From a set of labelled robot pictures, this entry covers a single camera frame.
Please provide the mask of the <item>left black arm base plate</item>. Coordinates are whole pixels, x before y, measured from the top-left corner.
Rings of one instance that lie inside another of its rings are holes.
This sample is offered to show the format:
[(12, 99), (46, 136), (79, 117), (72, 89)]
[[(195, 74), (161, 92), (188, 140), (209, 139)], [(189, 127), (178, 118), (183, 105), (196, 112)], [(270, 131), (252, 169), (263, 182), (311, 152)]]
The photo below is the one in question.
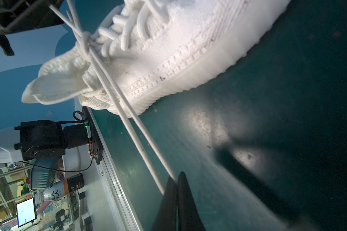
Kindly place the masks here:
[(96, 164), (99, 165), (103, 159), (104, 147), (101, 142), (101, 138), (98, 134), (98, 130), (96, 124), (93, 120), (93, 115), (91, 109), (83, 106), (83, 113), (85, 114), (85, 118), (87, 119), (87, 126), (89, 127), (90, 133), (90, 148), (92, 152), (92, 156), (94, 157)]

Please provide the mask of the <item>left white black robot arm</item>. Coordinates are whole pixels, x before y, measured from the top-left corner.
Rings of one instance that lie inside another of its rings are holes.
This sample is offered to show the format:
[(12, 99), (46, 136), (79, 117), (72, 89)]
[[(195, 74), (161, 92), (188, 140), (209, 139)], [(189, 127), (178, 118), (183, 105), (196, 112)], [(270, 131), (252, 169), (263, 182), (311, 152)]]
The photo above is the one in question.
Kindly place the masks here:
[[(54, 12), (62, 1), (0, 1), (0, 48), (10, 57), (15, 53), (7, 35), (63, 24)], [(54, 122), (37, 120), (0, 130), (0, 165), (44, 157), (60, 157), (66, 149), (89, 142), (87, 116)]]

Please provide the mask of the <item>white knit sneaker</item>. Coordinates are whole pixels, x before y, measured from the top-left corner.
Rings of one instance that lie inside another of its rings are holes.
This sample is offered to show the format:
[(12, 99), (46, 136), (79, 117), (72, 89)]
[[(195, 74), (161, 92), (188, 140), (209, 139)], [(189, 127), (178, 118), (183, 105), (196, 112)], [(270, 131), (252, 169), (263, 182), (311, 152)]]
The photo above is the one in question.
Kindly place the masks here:
[(53, 105), (77, 98), (94, 110), (117, 108), (91, 63), (91, 50), (134, 111), (196, 88), (247, 55), (285, 12), (289, 1), (125, 1), (94, 33), (76, 13), (75, 46), (44, 63), (22, 102)]

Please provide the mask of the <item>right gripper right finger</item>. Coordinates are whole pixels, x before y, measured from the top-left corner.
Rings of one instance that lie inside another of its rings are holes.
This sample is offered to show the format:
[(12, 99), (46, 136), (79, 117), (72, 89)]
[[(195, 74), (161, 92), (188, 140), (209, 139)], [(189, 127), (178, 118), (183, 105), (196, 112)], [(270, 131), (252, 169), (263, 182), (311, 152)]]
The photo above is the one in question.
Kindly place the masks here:
[(205, 231), (198, 214), (187, 176), (181, 172), (178, 176), (178, 224), (179, 231)]

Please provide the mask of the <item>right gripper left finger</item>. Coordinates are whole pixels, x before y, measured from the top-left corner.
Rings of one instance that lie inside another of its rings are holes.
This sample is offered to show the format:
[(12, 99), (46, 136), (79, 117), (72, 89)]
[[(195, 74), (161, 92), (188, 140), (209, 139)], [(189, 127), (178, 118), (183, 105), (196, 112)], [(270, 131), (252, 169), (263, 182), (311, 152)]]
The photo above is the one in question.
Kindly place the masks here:
[(151, 231), (176, 231), (177, 206), (177, 184), (171, 177), (169, 177), (160, 209), (152, 225)]

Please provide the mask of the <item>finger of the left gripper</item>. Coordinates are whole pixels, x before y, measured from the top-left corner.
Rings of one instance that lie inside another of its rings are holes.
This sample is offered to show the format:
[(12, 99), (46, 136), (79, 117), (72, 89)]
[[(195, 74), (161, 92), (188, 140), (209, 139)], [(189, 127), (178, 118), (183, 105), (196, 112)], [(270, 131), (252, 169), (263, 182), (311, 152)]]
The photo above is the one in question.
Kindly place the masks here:
[(64, 22), (50, 9), (59, 9), (63, 0), (0, 0), (0, 47), (6, 56), (14, 51), (6, 35), (61, 25)]

